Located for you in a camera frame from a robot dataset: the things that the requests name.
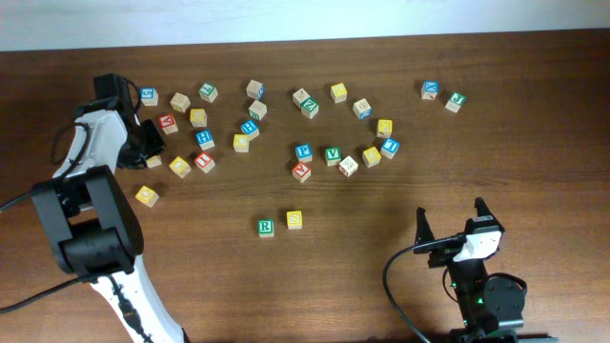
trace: wooden alphabet block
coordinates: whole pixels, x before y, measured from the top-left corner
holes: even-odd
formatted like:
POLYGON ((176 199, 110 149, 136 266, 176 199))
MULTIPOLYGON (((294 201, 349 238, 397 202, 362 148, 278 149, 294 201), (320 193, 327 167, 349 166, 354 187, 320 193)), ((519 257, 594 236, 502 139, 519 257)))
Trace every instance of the wooden alphabet block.
POLYGON ((303 101, 309 99, 310 97, 311 96, 309 96, 309 94, 305 90, 300 89, 298 91, 295 91, 295 93, 293 93, 293 102, 300 109, 303 101))
POLYGON ((248 135, 248 140, 252 141, 257 138, 260 132, 254 120, 250 119, 241 126, 241 131, 248 135))
POLYGON ((371 109, 371 105, 366 99, 358 100, 354 103, 354 114, 360 120, 368 118, 373 113, 373 109, 371 109))
POLYGON ((345 85, 341 82, 340 84, 336 84, 331 87, 331 96, 336 104, 347 100, 347 89, 345 85))
POLYGON ((161 155, 155 155, 146 160, 146 166, 148 168, 154 168, 154 167, 160 166, 160 165, 161 165, 161 155))
POLYGON ((236 134, 233 139, 233 147, 237 152, 248 152, 249 143, 248 134, 236 134))
POLYGON ((172 101, 170 101, 170 105, 172 105, 174 110, 186 113, 191 105, 191 100, 189 100, 189 97, 186 95, 176 93, 173 96, 172 101))
POLYGON ((206 82, 199 89, 199 96, 201 96, 203 100, 212 103, 218 96, 218 89, 215 85, 206 82))
POLYGON ((263 93, 265 92, 265 86, 258 81, 250 80, 248 87, 246 88, 246 95, 255 100, 260 100, 263 98, 263 93))
POLYGON ((352 156, 347 156, 339 163, 339 171, 342 172, 346 177, 352 176, 358 170, 358 164, 352 158, 352 156))
POLYGON ((178 132, 178 125, 175 123, 173 115, 171 114, 161 115, 159 117, 159 126, 166 134, 178 132))
POLYGON ((214 147, 214 140, 209 130, 198 132, 194 137, 197 139, 197 144, 199 144, 201 150, 204 151, 214 147))
POLYGON ((328 148, 325 152, 327 166, 336 166, 341 162, 341 150, 338 147, 328 148))
POLYGON ((172 172, 175 172, 176 175, 180 176, 180 178, 184 178, 184 176, 191 172, 191 166, 179 156, 170 164, 170 169, 172 169, 172 172))
POLYGON ((205 152, 200 153, 194 160, 195 165, 205 173, 208 173, 216 164, 205 152))
POLYGON ((159 103, 159 94, 154 88, 143 88, 140 90, 140 99, 144 106, 156 106, 159 103))
POLYGON ((400 147, 400 143, 392 138, 388 138, 385 140, 383 145, 381 146, 381 154, 388 157, 389 159, 394 158, 394 155, 397 153, 398 148, 400 147))
POLYGON ((272 219, 258 221, 258 236, 261 238, 274 236, 274 221, 272 219))
POLYGON ((142 204, 152 207, 157 200, 159 200, 159 194, 151 190, 146 186, 142 186, 140 191, 137 192, 135 198, 138 199, 142 204))
POLYGON ((205 128, 208 126, 208 115, 203 109, 191 109, 191 124, 195 128, 205 128))
POLYGON ((303 213, 301 211, 286 212, 286 222, 288 223, 288 230, 302 229, 303 213))
POLYGON ((377 148, 372 147, 362 153, 362 159, 364 160, 364 164, 368 168, 371 168, 372 166, 379 164, 379 161, 381 161, 381 155, 379 154, 377 148))
POLYGON ((424 81, 421 85, 421 98, 423 100, 434 100, 438 95, 437 81, 424 81))
POLYGON ((309 166, 305 163, 298 162, 298 164, 293 168, 293 176, 298 180, 298 182, 303 183, 310 176, 312 176, 312 169, 309 168, 309 166))
POLYGON ((377 122, 377 137, 390 138, 392 135, 392 120, 379 119, 377 122))
POLYGON ((314 152, 309 144, 296 146, 296 159, 298 159, 298 162, 310 162, 313 156, 314 152))
POLYGON ((447 101, 445 109, 452 111, 453 113, 458 113, 461 106, 464 105, 464 102, 466 102, 466 96, 455 91, 451 94, 449 101, 447 101))
POLYGON ((258 121, 263 120, 263 117, 267 114, 267 105, 255 100, 248 108, 248 113, 258 121))

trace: wood grain surface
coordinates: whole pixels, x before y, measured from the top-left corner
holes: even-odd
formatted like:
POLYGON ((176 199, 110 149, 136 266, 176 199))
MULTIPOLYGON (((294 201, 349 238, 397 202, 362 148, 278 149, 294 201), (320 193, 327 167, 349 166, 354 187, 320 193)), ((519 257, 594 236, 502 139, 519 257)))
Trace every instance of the wood grain surface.
MULTIPOLYGON (((412 245, 418 206, 443 237, 463 230, 477 196, 506 228, 488 271, 530 286, 520 332, 562 342, 610 336, 610 30, 1 53, 2 201, 52 175, 52 138, 107 72, 156 87, 159 106, 143 108, 142 118, 176 116, 164 165, 116 178, 142 225, 150 278, 193 342, 413 337, 383 292, 383 265, 412 245), (250 152, 236 153, 250 79, 264 83, 269 112, 250 152), (440 82, 437 100, 420 100, 425 79, 440 82), (218 87, 213 104, 197 95, 204 81, 218 87), (349 94, 335 105, 338 82, 349 94), (298 88, 319 102, 314 120, 293 104, 298 88), (209 113, 209 174, 192 164, 180 179, 168 168, 200 151, 187 115, 169 106, 177 91, 209 113), (458 114, 444 109, 451 91, 468 97, 458 114), (352 112, 360 98, 374 109, 370 119, 352 112), (360 155, 379 147, 379 118, 394 120, 402 146, 367 169, 360 155), (304 184, 291 175, 298 143, 315 151, 304 184), (328 146, 360 163, 356 174, 326 167, 328 146), (161 196, 152 209, 134 198, 142 185, 161 196), (300 231, 287 230, 292 209, 303 211, 300 231), (261 218, 275 221, 274 238, 257 236, 261 218)), ((426 261, 401 257, 390 285, 420 328, 445 334, 461 316, 442 290, 442 270, 426 261)), ((0 306, 69 277, 30 201, 0 214, 0 306)), ((87 285, 1 316, 0 336, 129 341, 87 285)))

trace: green block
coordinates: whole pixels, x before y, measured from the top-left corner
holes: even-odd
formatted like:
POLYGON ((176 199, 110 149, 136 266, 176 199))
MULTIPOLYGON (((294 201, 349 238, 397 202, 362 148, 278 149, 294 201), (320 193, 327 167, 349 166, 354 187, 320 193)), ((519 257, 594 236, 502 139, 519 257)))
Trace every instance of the green block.
POLYGON ((272 219, 263 219, 258 221, 258 235, 260 237, 274 236, 274 221, 272 219))
POLYGON ((341 150, 338 147, 328 148, 326 150, 326 160, 334 161, 341 159, 341 150))
POLYGON ((462 106, 464 105, 464 102, 466 102, 466 96, 455 91, 453 94, 451 94, 449 101, 456 105, 462 106))

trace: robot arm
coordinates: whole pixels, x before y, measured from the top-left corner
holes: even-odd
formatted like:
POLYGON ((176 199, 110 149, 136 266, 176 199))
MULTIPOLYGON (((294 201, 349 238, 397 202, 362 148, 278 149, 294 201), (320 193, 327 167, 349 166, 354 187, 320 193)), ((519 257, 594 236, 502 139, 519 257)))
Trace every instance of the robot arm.
POLYGON ((113 175, 116 167, 145 168, 164 148, 151 120, 140 125, 129 83, 115 74, 94 79, 97 100, 78 109, 68 157, 52 180, 34 186, 32 202, 59 267, 104 275, 91 285, 134 342, 188 342, 154 291, 142 260, 142 231, 113 175), (97 218, 68 220, 90 209, 97 218))

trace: cube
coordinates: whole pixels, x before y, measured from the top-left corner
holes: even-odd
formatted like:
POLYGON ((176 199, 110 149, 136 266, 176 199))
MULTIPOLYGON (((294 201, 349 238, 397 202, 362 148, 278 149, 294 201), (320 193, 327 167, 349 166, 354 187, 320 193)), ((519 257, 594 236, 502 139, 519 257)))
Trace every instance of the cube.
POLYGON ((216 164, 205 152, 200 153, 194 160, 195 165, 205 173, 208 173, 216 164))
POLYGON ((205 128, 208 126, 208 115, 203 109, 191 109, 191 124, 195 128, 205 128))
POLYGON ((358 164, 352 158, 352 156, 347 156, 341 163, 339 163, 339 171, 342 172, 346 177, 352 176, 358 170, 358 164))
POLYGON ((248 134, 236 134, 233 139, 233 147, 237 152, 248 152, 249 142, 248 134))
POLYGON ((189 172, 191 172, 191 166, 187 163, 187 161, 180 158, 180 156, 176 157, 172 163, 170 163, 170 169, 176 175, 180 176, 180 178, 184 178, 189 172))
POLYGON ((301 104, 303 103, 303 101, 309 99, 310 97, 311 96, 309 96, 309 94, 305 90, 300 89, 293 93, 293 102, 298 108, 301 108, 301 104))
POLYGON ((161 115, 159 117, 159 126, 161 126, 161 130, 166 134, 178 132, 178 125, 171 114, 161 115))
POLYGON ((371 109, 371 105, 369 105, 366 99, 356 101, 353 110, 356 117, 360 120, 368 118, 373 113, 373 109, 371 109))
POLYGON ((381 155, 379 154, 377 148, 372 147, 362 153, 362 159, 364 160, 364 164, 368 168, 371 168, 372 166, 379 164, 379 161, 381 161, 381 155))
POLYGON ((260 100, 263 98, 265 92, 265 86, 258 81, 250 80, 248 87, 246 88, 246 95, 252 99, 260 100))
POLYGON ((390 138, 392 135, 392 120, 379 119, 377 122, 377 137, 390 138))
POLYGON ((317 101, 313 99, 313 97, 307 98, 301 103, 301 113, 305 114, 305 116, 310 119, 314 119, 319 110, 320 106, 317 104, 317 101))
POLYGON ((400 143, 392 138, 388 138, 385 140, 383 145, 381 146, 381 154, 388 157, 389 159, 394 158, 394 155, 397 153, 398 148, 400 147, 400 143))
POLYGON ((336 166, 341 162, 341 150, 338 147, 328 148, 325 151, 326 165, 336 166))
POLYGON ((464 105, 464 102, 466 102, 466 96, 455 91, 451 94, 449 101, 447 101, 445 109, 452 111, 453 113, 458 113, 461 106, 464 105))
POLYGON ((258 221, 258 236, 261 238, 274 236, 274 221, 272 219, 258 221))
POLYGON ((263 117, 267 114, 267 105, 255 100, 248 108, 248 113, 256 120, 263 120, 263 117))
POLYGON ((296 146, 296 159, 298 162, 311 162, 314 152, 309 144, 296 146))
POLYGON ((336 104, 347 100, 347 89, 345 85, 341 82, 340 84, 336 84, 331 87, 331 96, 336 104))
POLYGON ((203 100, 212 103, 218 96, 218 89, 215 85, 206 82, 199 89, 199 96, 201 96, 203 100))
POLYGON ((424 81, 421 85, 421 98, 423 100, 434 100, 438 95, 437 81, 424 81))
POLYGON ((152 207, 157 200, 159 200, 159 194, 151 190, 146 186, 142 186, 140 191, 137 192, 135 198, 138 199, 142 204, 152 207))
POLYGON ((251 141, 258 137, 258 126, 254 120, 250 119, 241 126, 241 131, 248 135, 248 140, 251 141))
POLYGON ((160 166, 160 165, 161 165, 161 156, 160 155, 155 155, 146 160, 146 166, 148 168, 154 168, 154 167, 160 166))
POLYGON ((293 176, 300 182, 303 183, 310 176, 312 176, 312 169, 309 168, 303 162, 298 162, 298 164, 293 168, 293 176))
POLYGON ((140 99, 144 106, 156 106, 159 103, 159 94, 154 88, 143 88, 140 90, 140 99))
POLYGON ((174 110, 186 113, 191 105, 191 100, 189 100, 189 97, 186 95, 176 93, 173 96, 172 101, 170 101, 170 105, 172 105, 174 110))
POLYGON ((205 151, 214 147, 214 140, 209 130, 198 132, 194 137, 197 139, 197 144, 199 144, 201 150, 205 151))
POLYGON ((286 222, 288 223, 288 230, 302 229, 303 213, 301 211, 286 212, 286 222))

